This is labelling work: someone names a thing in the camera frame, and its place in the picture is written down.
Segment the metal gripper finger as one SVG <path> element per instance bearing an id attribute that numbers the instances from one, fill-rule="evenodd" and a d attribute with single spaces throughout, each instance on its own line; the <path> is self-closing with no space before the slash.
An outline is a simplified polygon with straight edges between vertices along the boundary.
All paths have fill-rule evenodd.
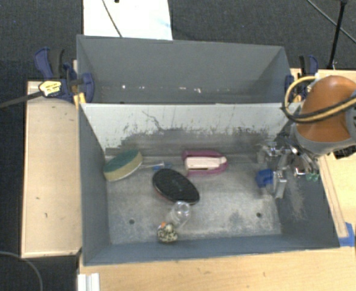
<path id="1" fill-rule="evenodd" d="M 273 185 L 275 198 L 283 198 L 288 180 L 285 174 L 278 170 L 274 172 Z"/>
<path id="2" fill-rule="evenodd" d="M 259 164 L 263 164 L 269 161 L 275 156 L 275 145 L 274 144 L 262 144 L 259 145 L 259 149 L 256 153 L 256 159 Z"/>

